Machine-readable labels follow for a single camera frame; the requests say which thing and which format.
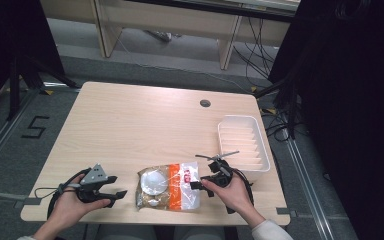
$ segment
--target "wooden table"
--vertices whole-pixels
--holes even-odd
[[[211,102],[202,107],[201,100]],[[117,176],[101,192],[128,190],[113,208],[87,214],[89,223],[246,225],[238,214],[226,213],[221,200],[201,191],[201,206],[192,212],[172,212],[135,207],[137,172],[169,163],[199,162],[201,176],[209,175],[208,162],[195,154],[219,152],[217,125],[225,115],[249,115],[257,119],[267,149],[256,100],[251,95],[174,88],[88,82],[84,84],[55,145],[33,187],[57,187],[78,171],[101,163],[106,173]],[[272,168],[252,187],[255,207],[279,225],[289,224],[273,157]],[[45,221],[50,197],[38,206],[24,206],[25,221]]]

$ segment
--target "food package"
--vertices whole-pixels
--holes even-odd
[[[189,210],[199,207],[199,190],[192,190],[190,186],[190,182],[199,181],[197,162],[149,167],[138,175],[138,209]]]

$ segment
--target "floor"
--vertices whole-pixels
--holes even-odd
[[[130,79],[129,81],[132,82],[137,80],[138,84],[162,84],[152,82],[155,78],[167,81],[164,84],[170,86],[248,94],[252,91],[250,86],[257,86],[258,89],[262,89],[270,85],[257,71],[247,67],[235,52],[232,54],[229,68],[220,70],[217,41],[214,39],[177,36],[167,43],[141,30],[124,29],[112,56],[102,58],[94,25],[54,19],[48,19],[48,22],[67,76],[78,81],[113,81],[114,76],[120,76],[123,79]],[[240,53],[249,56],[250,51],[245,44],[236,43],[235,47]],[[275,58],[278,49],[265,47],[265,50]],[[253,56],[250,59],[259,66],[262,65],[261,59],[258,57]],[[142,75],[135,75],[135,71],[128,71],[130,76],[123,75],[127,71],[119,70],[120,66],[140,69]],[[25,95],[24,99],[28,100],[29,93],[23,94]],[[57,116],[56,119],[58,120],[53,123],[52,130],[48,131],[52,132],[47,136],[49,139],[42,139],[32,144],[31,141],[15,138],[14,136],[22,135],[25,131],[16,128],[9,133],[7,142],[2,144],[3,147],[0,149],[0,181],[10,184],[0,184],[0,215],[3,215],[0,216],[0,219],[5,219],[0,224],[0,239],[6,239],[8,236],[13,236],[12,239],[14,239],[29,232],[31,234],[40,225],[38,223],[25,223],[20,220],[20,208],[17,207],[17,203],[29,193],[31,185],[34,183],[34,176],[40,172],[41,168],[36,167],[31,173],[26,174],[23,172],[25,171],[23,164],[31,165],[32,163],[24,163],[22,160],[14,162],[12,159],[23,159],[23,156],[29,158],[31,156],[26,155],[32,152],[39,154],[35,157],[46,159],[52,147],[49,142],[55,141],[58,136],[59,129],[70,110],[70,104],[74,102],[76,96],[76,93],[71,91],[56,91],[52,101],[50,101],[47,96],[37,95],[24,114],[30,117],[41,114]],[[274,97],[275,93],[260,98],[259,106],[261,108],[273,108],[272,100]],[[4,91],[0,97],[0,129],[7,124],[5,118],[2,117],[6,114],[4,109],[7,103],[8,93]],[[59,103],[63,107],[56,108],[55,105]],[[270,114],[262,115],[267,134],[273,134],[275,128],[270,128],[271,126],[282,123],[279,117],[281,115],[276,117]],[[20,126],[28,125],[29,119],[31,118],[24,116],[18,124]],[[280,178],[291,215],[291,223],[287,227],[287,231],[294,239],[357,239],[333,186],[324,176],[323,164],[305,125],[299,125],[297,133],[295,141],[279,141],[279,138],[285,137],[284,131],[278,131],[269,137],[270,146],[281,173]],[[23,151],[11,149],[13,142],[20,144],[20,141],[26,141]],[[13,185],[14,179],[8,176],[8,171],[20,176],[17,179],[19,184],[15,185],[24,184],[23,189],[14,190],[18,188]],[[83,227],[79,224],[79,226],[67,231],[64,237],[77,239],[76,236],[82,234]],[[93,231],[96,231],[96,226],[90,227],[89,232]],[[238,227],[238,232],[241,240],[252,239],[247,227]]]

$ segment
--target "white tray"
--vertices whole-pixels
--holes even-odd
[[[220,152],[233,168],[241,170],[250,182],[255,182],[270,170],[270,162],[263,144],[257,120],[251,116],[226,115],[218,125]]]

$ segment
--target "person's right hand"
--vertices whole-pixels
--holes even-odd
[[[265,220],[252,205],[245,184],[236,173],[233,174],[230,184],[224,188],[205,179],[201,183],[208,190],[217,194],[227,207],[239,213],[251,228]]]

